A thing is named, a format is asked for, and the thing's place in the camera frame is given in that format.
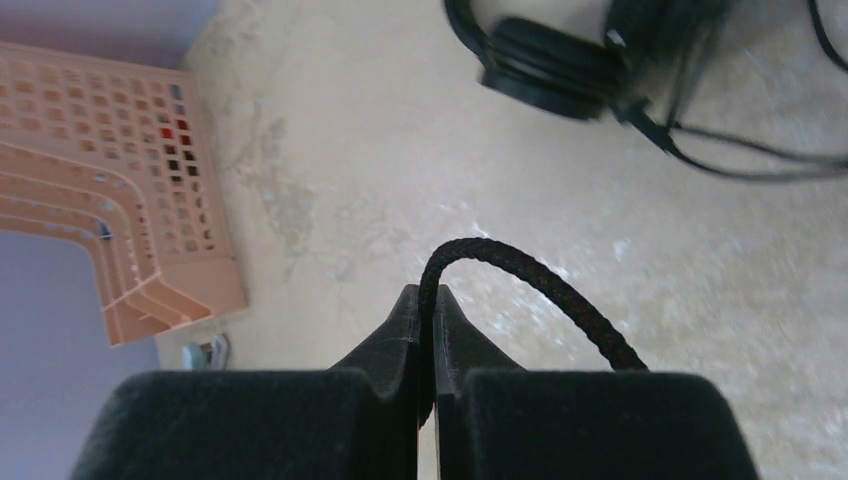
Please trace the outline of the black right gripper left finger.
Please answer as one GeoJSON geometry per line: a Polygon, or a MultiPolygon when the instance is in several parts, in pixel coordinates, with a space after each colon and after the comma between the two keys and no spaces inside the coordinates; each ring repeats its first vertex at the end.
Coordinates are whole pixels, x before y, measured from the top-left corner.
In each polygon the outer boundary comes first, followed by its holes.
{"type": "Polygon", "coordinates": [[[74,479],[413,479],[418,289],[323,370],[153,371],[123,381],[74,479]]]}

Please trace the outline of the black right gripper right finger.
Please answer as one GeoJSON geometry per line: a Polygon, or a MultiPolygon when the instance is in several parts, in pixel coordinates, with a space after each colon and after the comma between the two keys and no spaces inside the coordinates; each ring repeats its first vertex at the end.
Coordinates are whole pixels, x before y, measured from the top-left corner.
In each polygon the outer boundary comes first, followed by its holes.
{"type": "Polygon", "coordinates": [[[754,479],[721,392],[690,374],[532,371],[446,286],[433,317],[443,479],[754,479]]]}

